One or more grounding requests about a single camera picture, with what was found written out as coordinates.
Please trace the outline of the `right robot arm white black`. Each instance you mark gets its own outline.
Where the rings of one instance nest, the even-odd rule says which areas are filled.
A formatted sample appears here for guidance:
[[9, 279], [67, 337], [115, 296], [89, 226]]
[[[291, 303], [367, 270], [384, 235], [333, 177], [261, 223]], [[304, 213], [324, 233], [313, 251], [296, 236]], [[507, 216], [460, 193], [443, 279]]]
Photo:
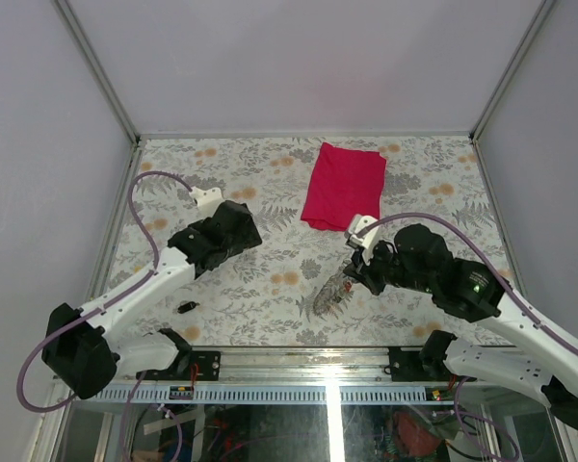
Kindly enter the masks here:
[[436, 329], [408, 359], [390, 360], [403, 380], [466, 376], [531, 398], [578, 430], [578, 339], [523, 298], [484, 260], [458, 258], [442, 236], [416, 223], [380, 237], [380, 222], [355, 216], [346, 231], [353, 248], [345, 274], [380, 295], [387, 287], [428, 294], [444, 313], [481, 326], [520, 348], [491, 351]]

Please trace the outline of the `round metal key ring disc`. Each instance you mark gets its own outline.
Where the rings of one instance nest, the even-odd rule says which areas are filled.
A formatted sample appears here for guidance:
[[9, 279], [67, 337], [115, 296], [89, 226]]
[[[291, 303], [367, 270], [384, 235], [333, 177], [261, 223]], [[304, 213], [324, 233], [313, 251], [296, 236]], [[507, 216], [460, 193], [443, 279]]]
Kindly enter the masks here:
[[312, 313], [319, 318], [338, 318], [343, 313], [342, 304], [352, 296], [353, 284], [354, 280], [343, 270], [335, 273], [315, 296]]

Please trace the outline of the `small black key fob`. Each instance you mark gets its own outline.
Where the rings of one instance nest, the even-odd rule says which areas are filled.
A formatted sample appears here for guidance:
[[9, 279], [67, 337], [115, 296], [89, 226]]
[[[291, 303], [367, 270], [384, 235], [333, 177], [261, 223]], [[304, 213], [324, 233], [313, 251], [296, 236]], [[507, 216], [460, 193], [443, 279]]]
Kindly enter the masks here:
[[195, 301], [188, 301], [185, 303], [180, 304], [177, 308], [176, 308], [176, 313], [177, 314], [186, 314], [189, 313], [191, 311], [193, 311], [194, 309], [196, 309], [199, 306], [198, 302]]

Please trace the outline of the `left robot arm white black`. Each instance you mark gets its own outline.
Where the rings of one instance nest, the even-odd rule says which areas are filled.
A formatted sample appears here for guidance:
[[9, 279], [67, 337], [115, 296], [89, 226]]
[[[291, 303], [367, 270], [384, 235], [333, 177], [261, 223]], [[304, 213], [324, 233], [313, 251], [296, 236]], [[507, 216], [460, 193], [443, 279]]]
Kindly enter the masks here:
[[66, 303], [55, 308], [42, 361], [80, 399], [95, 397], [120, 376], [188, 379], [192, 348], [175, 330], [162, 327], [128, 342], [122, 334], [163, 298], [261, 243], [248, 206], [223, 201], [211, 217], [175, 233], [144, 276], [134, 275], [78, 309]]

